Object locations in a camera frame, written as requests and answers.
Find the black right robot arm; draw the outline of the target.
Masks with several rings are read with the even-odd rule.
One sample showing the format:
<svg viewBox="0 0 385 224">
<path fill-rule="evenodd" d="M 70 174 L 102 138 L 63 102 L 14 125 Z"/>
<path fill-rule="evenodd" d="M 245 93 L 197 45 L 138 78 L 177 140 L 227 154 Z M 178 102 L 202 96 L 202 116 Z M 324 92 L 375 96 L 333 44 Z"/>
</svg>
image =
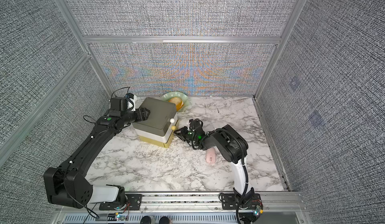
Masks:
<svg viewBox="0 0 385 224">
<path fill-rule="evenodd" d="M 246 166 L 248 143 L 233 127 L 227 124 L 205 132 L 200 119 L 191 119 L 187 126 L 175 130 L 174 134 L 193 150 L 206 151 L 217 148 L 222 157 L 231 164 L 234 193 L 238 200 L 245 201 L 254 194 Z"/>
</svg>

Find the pink computer mouse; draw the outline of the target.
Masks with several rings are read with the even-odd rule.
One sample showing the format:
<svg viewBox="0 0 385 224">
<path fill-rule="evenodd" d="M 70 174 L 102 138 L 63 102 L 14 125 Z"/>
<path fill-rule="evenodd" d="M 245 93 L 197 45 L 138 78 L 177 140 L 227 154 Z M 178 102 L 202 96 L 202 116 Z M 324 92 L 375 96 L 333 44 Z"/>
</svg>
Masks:
<svg viewBox="0 0 385 224">
<path fill-rule="evenodd" d="M 214 147 L 206 150 L 206 162 L 214 164 L 216 162 L 216 150 Z"/>
</svg>

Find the three-drawer storage cabinet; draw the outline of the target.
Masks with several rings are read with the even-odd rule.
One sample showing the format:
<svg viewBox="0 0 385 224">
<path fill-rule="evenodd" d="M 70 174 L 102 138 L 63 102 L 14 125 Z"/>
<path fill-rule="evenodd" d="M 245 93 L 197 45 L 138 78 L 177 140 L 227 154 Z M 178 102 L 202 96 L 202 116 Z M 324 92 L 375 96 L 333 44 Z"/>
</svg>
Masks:
<svg viewBox="0 0 385 224">
<path fill-rule="evenodd" d="M 132 124 L 141 141 L 169 148 L 178 125 L 176 105 L 171 102 L 147 97 L 140 105 L 149 110 L 147 120 Z"/>
</svg>

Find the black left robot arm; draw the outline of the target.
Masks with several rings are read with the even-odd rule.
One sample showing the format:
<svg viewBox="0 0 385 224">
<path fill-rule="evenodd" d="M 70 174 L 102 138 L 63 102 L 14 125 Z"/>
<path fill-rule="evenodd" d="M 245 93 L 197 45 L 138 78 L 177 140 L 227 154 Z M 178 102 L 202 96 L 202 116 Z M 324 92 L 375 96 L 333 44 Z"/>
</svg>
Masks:
<svg viewBox="0 0 385 224">
<path fill-rule="evenodd" d="M 136 107 L 135 96 L 112 97 L 110 108 L 94 122 L 94 127 L 82 144 L 58 167 L 48 168 L 44 184 L 48 202 L 76 209 L 88 204 L 106 203 L 121 210 L 127 205 L 124 188 L 116 185 L 94 186 L 86 175 L 105 145 L 132 123 L 145 121 L 150 110 Z"/>
</svg>

